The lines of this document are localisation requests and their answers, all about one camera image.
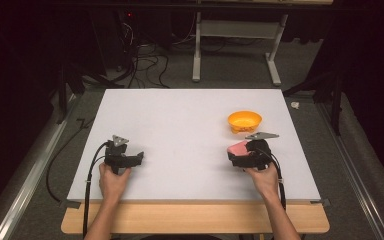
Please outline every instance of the desk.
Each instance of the desk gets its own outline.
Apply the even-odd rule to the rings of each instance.
[[[280,162],[288,213],[298,231],[327,231],[323,207],[309,203],[320,195],[282,92],[273,89],[107,90],[68,199],[82,201],[91,157],[116,134],[130,140],[128,155],[144,151],[145,158],[133,169],[115,232],[270,232],[251,178],[227,159],[226,148],[247,135],[233,134],[227,117],[244,109],[263,116],[257,131],[280,135],[268,142]],[[93,174],[89,222],[102,199],[97,168]],[[68,209],[62,230],[80,233],[82,216],[82,208]]]
[[[217,2],[237,2],[233,0],[220,0]],[[304,5],[330,5],[333,0],[249,0],[241,3],[274,3],[274,4],[304,4]],[[265,60],[270,72],[272,82],[275,86],[280,86],[281,81],[277,71],[274,58],[282,38],[283,31],[288,19],[287,14],[279,16],[278,22],[241,22],[241,21],[222,21],[222,20],[202,20],[201,13],[196,13],[196,34],[195,34],[195,53],[193,61],[192,80],[199,82],[201,79],[201,36],[221,36],[239,38],[264,38],[272,39],[273,46],[270,53],[265,53]]]
[[[69,208],[61,229],[67,234],[81,234],[82,204]],[[89,208],[89,224],[99,210],[99,203]],[[287,204],[287,213],[299,233],[324,233],[329,222],[320,203]],[[111,232],[132,234],[223,234],[272,232],[266,207],[252,202],[164,202],[120,203]]]

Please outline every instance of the black cable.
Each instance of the black cable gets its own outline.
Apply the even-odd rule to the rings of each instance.
[[[202,52],[212,52],[212,53],[214,53],[214,52],[218,52],[218,51],[220,51],[220,50],[222,50],[225,46],[226,46],[226,39],[225,38],[222,38],[221,39],[221,47],[219,47],[219,48],[217,48],[217,49],[215,49],[215,50],[207,50],[207,49],[205,49],[203,46],[203,44],[201,44],[201,51]]]
[[[86,180],[86,191],[85,191],[85,209],[84,209],[84,215],[83,215],[83,238],[86,237],[87,234],[87,222],[89,217],[89,198],[90,198],[90,184],[92,182],[92,170],[95,166],[95,163],[101,159],[102,157],[96,159],[98,156],[98,153],[101,151],[101,149],[105,146],[108,146],[108,142],[104,142],[98,150],[96,150],[95,156],[93,157],[92,163],[90,164],[89,173],[87,175]]]
[[[271,156],[277,170],[277,176],[279,178],[280,202],[282,203],[283,209],[286,210],[285,186],[283,185],[282,171],[280,170],[280,164],[276,156],[274,156],[273,154]]]
[[[194,38],[191,38],[189,41],[184,41],[182,43],[178,43],[176,45],[173,45],[173,48],[180,49],[180,50],[188,50],[188,49],[193,49],[195,48],[195,42],[190,42]]]
[[[121,75],[121,76],[118,76],[112,80],[110,80],[110,82],[119,82],[123,79],[126,79],[129,75],[133,74],[134,72],[134,62],[133,60],[130,60],[129,61],[129,66],[127,67],[127,70]]]
[[[86,124],[81,126],[77,132],[75,132],[68,140],[67,142],[58,150],[58,152],[54,155],[54,157],[51,159],[51,161],[48,164],[47,170],[46,170],[46,189],[48,190],[49,195],[57,201],[59,204],[62,203],[62,201],[52,192],[50,184],[49,184],[49,175],[51,172],[52,165],[55,161],[55,159],[58,157],[58,155],[64,150],[64,148],[71,142],[71,140],[74,139],[74,137],[77,136],[83,129],[88,128],[89,124],[95,120],[95,117],[93,117],[91,120],[89,120]]]
[[[141,48],[145,48],[145,47],[149,47],[149,46],[152,46],[152,50],[149,53],[141,53],[141,54],[138,54],[138,56],[140,57],[141,55],[149,55],[149,54],[154,53],[157,50],[157,44],[156,43],[148,43],[148,44],[143,44],[143,45],[138,46],[138,51]]]
[[[146,68],[138,69],[138,70],[137,70],[138,72],[146,71],[146,70],[148,70],[151,66],[153,66],[153,65],[155,65],[155,64],[158,63],[158,59],[157,59],[156,61],[152,61],[152,60],[150,60],[150,59],[146,59],[146,58],[143,58],[143,57],[139,57],[139,58],[140,58],[140,61],[142,61],[142,62],[151,62],[151,65],[147,66]]]
[[[233,39],[236,39],[236,38],[227,38],[225,40],[227,44],[236,45],[236,46],[250,46],[250,45],[255,44],[256,42],[260,42],[260,41],[263,40],[261,38],[252,38],[252,40],[249,43],[240,43],[240,42],[229,41],[229,39],[233,40]]]
[[[155,85],[155,86],[158,86],[158,87],[162,87],[160,84],[158,83],[155,83],[153,81],[151,81],[151,79],[149,78],[149,70],[154,67],[154,66],[157,66],[158,62],[159,62],[159,59],[158,59],[158,56],[155,56],[155,55],[149,55],[148,58],[150,57],[154,57],[156,59],[155,62],[153,62],[153,64],[149,65],[147,68],[145,68],[145,76],[146,76],[146,80],[148,80],[148,82],[150,82],[152,85]]]
[[[136,83],[138,84],[139,88],[145,88],[145,82],[142,79],[139,79],[137,76],[135,76]]]
[[[165,66],[164,66],[164,70],[160,73],[160,75],[158,76],[158,81],[160,82],[161,86],[165,87],[165,88],[170,88],[169,86],[165,85],[161,79],[161,77],[163,76],[163,74],[167,71],[167,66],[168,66],[168,57],[165,56],[165,55],[161,55],[162,57],[164,57],[166,59],[166,63],[165,63]]]
[[[134,65],[135,65],[135,70],[132,73],[132,77],[130,78],[129,85],[127,85],[127,88],[130,88],[132,86],[133,79],[135,78],[136,73],[138,71],[139,60],[138,60],[137,56],[136,56],[136,60],[135,60]]]

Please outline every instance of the cable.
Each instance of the cable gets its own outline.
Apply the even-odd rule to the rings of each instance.
[[[47,167],[47,170],[46,170],[46,189],[48,190],[48,193],[49,195],[55,200],[57,201],[59,204],[62,203],[62,201],[52,192],[51,190],[51,187],[50,187],[50,184],[49,184],[49,175],[50,175],[50,172],[51,172],[51,168],[52,168],[52,165],[55,161],[55,159],[58,157],[58,155],[62,152],[62,150],[64,150],[64,148],[71,142],[71,140],[74,139],[74,137],[77,136],[77,134],[79,134],[83,129],[86,129],[89,127],[89,124],[91,122],[93,122],[95,120],[95,117],[93,117],[91,120],[89,120],[86,124],[82,124],[82,126],[80,127],[79,130],[77,130],[77,132],[75,132],[68,140],[67,142],[58,150],[58,152],[55,154],[55,156],[51,159],[51,161],[49,162],[49,165]]]
[[[229,37],[229,38],[226,38],[226,43],[227,44],[230,44],[230,45],[235,45],[235,46],[250,46],[250,45],[253,45],[253,44],[256,44],[257,42],[261,42],[263,39],[261,38],[249,38],[251,41],[247,42],[247,43],[240,43],[240,42],[237,42],[237,41],[230,41],[230,40],[243,40],[242,38],[233,38],[233,37]]]
[[[139,79],[137,76],[135,76],[134,79],[136,80],[136,83],[138,84],[139,88],[145,88],[146,87],[145,82],[142,79]]]
[[[164,65],[164,69],[158,75],[158,82],[159,83],[155,83],[155,82],[151,81],[151,79],[149,78],[149,69],[151,69],[152,67],[157,66],[157,64],[159,62],[159,57],[165,58],[166,62],[165,62],[165,65]],[[144,69],[141,69],[141,71],[145,70],[145,75],[146,75],[146,79],[148,80],[148,82],[150,82],[151,84],[153,84],[155,86],[159,86],[159,87],[163,87],[163,88],[170,88],[168,85],[166,85],[166,84],[164,84],[162,82],[162,76],[167,71],[169,58],[167,56],[165,56],[165,55],[146,55],[146,56],[142,56],[140,58],[141,58],[141,61],[148,61],[148,62],[152,63],[148,67],[146,67]]]
[[[191,24],[191,27],[189,29],[189,33],[186,35],[185,38],[183,38],[182,40],[180,40],[179,42],[175,42],[175,43],[172,43],[173,45],[177,45],[177,44],[181,44],[181,43],[184,43],[184,42],[188,42],[192,39],[194,39],[195,37],[190,37],[190,35],[192,34],[192,30],[193,30],[193,27],[195,26],[195,21],[196,21],[196,14],[193,14],[193,20],[192,20],[192,24]]]
[[[129,85],[127,85],[127,88],[130,88],[131,86],[132,86],[132,81],[133,81],[133,79],[135,78],[135,76],[136,76],[136,73],[137,73],[137,71],[138,71],[138,57],[136,57],[136,60],[135,60],[135,63],[134,63],[134,65],[135,65],[135,70],[133,71],[133,73],[132,73],[132,77],[130,78],[130,81],[129,81]]]
[[[218,52],[218,51],[222,50],[226,46],[226,39],[225,38],[221,39],[221,44],[222,44],[221,47],[219,47],[219,48],[217,48],[215,50],[206,50],[206,49],[203,48],[203,45],[201,44],[201,51],[203,51],[203,52]]]
[[[95,156],[93,157],[93,160],[90,164],[89,173],[87,175],[86,191],[85,191],[85,209],[84,209],[84,215],[83,215],[83,238],[85,238],[86,234],[87,234],[87,222],[88,222],[88,217],[89,217],[90,185],[92,183],[92,170],[93,170],[93,167],[95,166],[96,162],[99,159],[105,157],[105,156],[103,156],[103,157],[96,159],[96,157],[98,156],[98,153],[105,146],[108,146],[108,142],[104,142],[101,146],[99,146],[98,150],[96,150]]]
[[[138,46],[138,52],[140,49],[145,48],[145,47],[149,47],[149,46],[152,46],[152,50],[149,53],[146,53],[146,54],[142,53],[141,55],[150,55],[157,50],[157,44],[156,43],[150,43],[150,44],[143,44],[143,45]]]
[[[279,179],[280,202],[282,204],[283,209],[286,210],[285,186],[283,185],[282,171],[280,170],[279,161],[277,160],[275,155],[273,155],[273,154],[268,155],[264,150],[261,150],[261,149],[258,149],[258,150],[259,150],[259,152],[262,152],[262,153],[264,153],[264,155],[269,157],[272,160],[274,166],[276,167],[277,178]]]

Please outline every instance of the gray metal bar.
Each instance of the gray metal bar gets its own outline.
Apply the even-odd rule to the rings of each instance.
[[[55,124],[55,127],[52,129],[54,132],[52,138],[50,139],[46,149],[44,149],[42,154],[38,157],[35,164],[33,165],[29,175],[24,181],[23,186],[15,197],[14,202],[12,203],[8,213],[0,225],[0,240],[10,238],[19,220],[23,216],[23,213],[34,194],[34,191],[36,190],[40,177],[42,176],[42,173],[45,170],[49,159],[51,158],[52,152],[54,151],[55,146],[57,145],[58,140],[61,137],[65,126],[67,125],[67,119],[77,105],[78,100],[79,99],[75,98],[74,94],[71,96],[69,100],[71,104],[69,106],[66,118],[61,124]]]
[[[373,201],[370,193],[368,192],[366,186],[364,185],[363,180],[360,178],[360,175],[353,163],[352,158],[348,154],[348,151],[345,147],[340,136],[337,136],[335,131],[330,125],[330,116],[326,106],[323,103],[316,104],[316,107],[322,116],[326,126],[328,127],[332,138],[335,141],[335,144],[342,157],[342,165],[344,167],[345,173],[348,176],[348,179],[351,183],[352,188],[357,196],[358,201],[360,202],[361,208],[363,209],[366,218],[372,227],[372,230],[376,236],[376,239],[384,239],[384,222],[379,215],[378,209],[375,202]]]
[[[292,3],[138,3],[138,2],[84,2],[84,1],[48,1],[45,5],[57,8],[125,8],[130,10],[173,10],[188,12],[206,12],[206,11],[241,11],[241,12],[270,12],[280,14],[291,13],[317,13],[332,15],[359,15],[370,12],[364,6],[357,7],[337,7],[329,4],[292,4]]]

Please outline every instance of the pink sponge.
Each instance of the pink sponge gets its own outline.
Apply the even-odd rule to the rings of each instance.
[[[227,152],[234,154],[235,156],[247,156],[249,152],[246,150],[245,145],[248,141],[242,141],[227,148]]]

